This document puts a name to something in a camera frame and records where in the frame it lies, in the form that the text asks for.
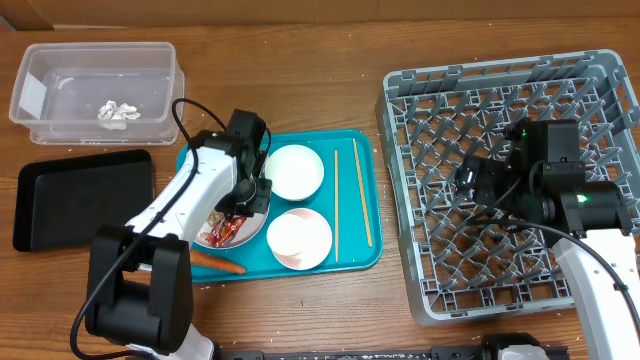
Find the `white plate with food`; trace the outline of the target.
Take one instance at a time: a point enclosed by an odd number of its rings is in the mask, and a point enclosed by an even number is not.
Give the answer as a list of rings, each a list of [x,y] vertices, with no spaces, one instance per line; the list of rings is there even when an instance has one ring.
[[[228,241],[226,244],[224,244],[219,248],[215,248],[211,246],[208,242],[203,241],[199,238],[199,234],[203,226],[198,231],[194,242],[200,246],[203,246],[209,249],[214,249],[214,250],[222,250],[222,249],[230,249],[230,248],[238,247],[248,242],[261,230],[264,223],[266,222],[268,214],[269,212],[266,212],[265,214],[255,214],[253,217],[246,217],[247,218],[246,222],[240,228],[236,236],[232,240]]]

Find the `red snack wrapper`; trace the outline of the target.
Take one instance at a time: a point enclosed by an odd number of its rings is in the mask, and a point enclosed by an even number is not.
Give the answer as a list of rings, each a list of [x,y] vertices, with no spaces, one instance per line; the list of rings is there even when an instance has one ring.
[[[226,244],[228,241],[232,240],[247,220],[246,217],[242,216],[234,216],[231,219],[227,219],[224,216],[224,218],[226,220],[226,223],[224,225],[224,228],[220,231],[220,237],[218,238],[218,241],[211,243],[208,242],[215,248],[219,248]]]

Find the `white bowl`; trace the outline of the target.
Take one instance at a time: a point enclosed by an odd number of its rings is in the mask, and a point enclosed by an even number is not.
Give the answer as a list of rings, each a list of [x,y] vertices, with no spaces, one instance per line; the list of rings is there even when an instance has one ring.
[[[311,197],[324,180],[320,156],[304,145],[286,145],[269,156],[265,177],[272,181],[272,191],[282,199],[302,201]]]

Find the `pink rimmed bowl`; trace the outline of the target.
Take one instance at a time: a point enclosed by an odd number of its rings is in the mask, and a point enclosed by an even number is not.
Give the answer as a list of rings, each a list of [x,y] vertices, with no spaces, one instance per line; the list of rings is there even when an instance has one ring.
[[[320,265],[329,255],[332,229],[318,212],[296,208],[276,217],[268,226],[266,240],[272,254],[285,267],[305,271]]]

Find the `wooden chopstick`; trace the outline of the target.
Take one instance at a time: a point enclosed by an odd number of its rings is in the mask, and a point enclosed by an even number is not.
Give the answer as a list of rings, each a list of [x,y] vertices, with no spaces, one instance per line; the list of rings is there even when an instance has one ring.
[[[355,138],[352,139],[352,145],[353,145],[355,166],[356,166],[359,193],[360,193],[360,199],[361,199],[361,206],[362,206],[362,211],[363,211],[363,219],[364,219],[363,221],[364,221],[365,233],[366,233],[366,237],[367,237],[367,244],[368,244],[368,247],[371,248],[373,246],[373,240],[372,240],[372,235],[371,235],[371,230],[370,230],[370,222],[369,222],[367,201],[366,201],[366,196],[365,196],[365,192],[364,192],[364,183],[363,183],[363,177],[362,177],[360,157],[359,157],[358,146],[357,146]]]
[[[334,253],[339,262],[339,152],[334,150]]]

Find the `white tissue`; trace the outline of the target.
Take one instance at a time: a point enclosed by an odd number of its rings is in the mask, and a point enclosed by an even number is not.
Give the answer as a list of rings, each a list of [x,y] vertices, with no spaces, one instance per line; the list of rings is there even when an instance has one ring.
[[[115,101],[109,100],[99,109],[98,123],[107,130],[125,130],[129,120],[139,119],[140,116],[135,106],[127,103],[118,105]]]

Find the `white paper cup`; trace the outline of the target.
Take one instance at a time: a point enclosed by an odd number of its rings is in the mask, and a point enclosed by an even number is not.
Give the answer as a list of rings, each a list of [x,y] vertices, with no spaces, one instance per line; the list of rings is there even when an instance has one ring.
[[[266,239],[271,250],[277,255],[292,256],[300,253],[305,245],[303,233],[307,222],[295,214],[283,214],[269,225]]]

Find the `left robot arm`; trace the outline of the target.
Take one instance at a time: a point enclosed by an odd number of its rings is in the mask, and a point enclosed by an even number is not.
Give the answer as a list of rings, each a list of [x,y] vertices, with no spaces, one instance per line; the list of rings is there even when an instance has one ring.
[[[190,252],[211,212],[264,214],[271,183],[260,177],[268,135],[257,114],[235,110],[225,130],[189,139],[189,154],[164,191],[122,227],[103,226],[90,249],[87,299],[70,336],[84,358],[79,328],[123,346],[121,356],[215,359],[219,348],[192,323]]]

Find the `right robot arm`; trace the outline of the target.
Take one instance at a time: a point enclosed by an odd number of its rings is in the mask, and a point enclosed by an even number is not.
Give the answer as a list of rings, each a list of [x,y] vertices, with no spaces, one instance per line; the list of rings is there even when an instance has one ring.
[[[505,160],[464,157],[456,194],[486,212],[507,212],[495,225],[537,229],[568,282],[589,355],[639,356],[639,268],[632,219],[619,187],[588,181],[576,121],[525,118],[507,126]]]

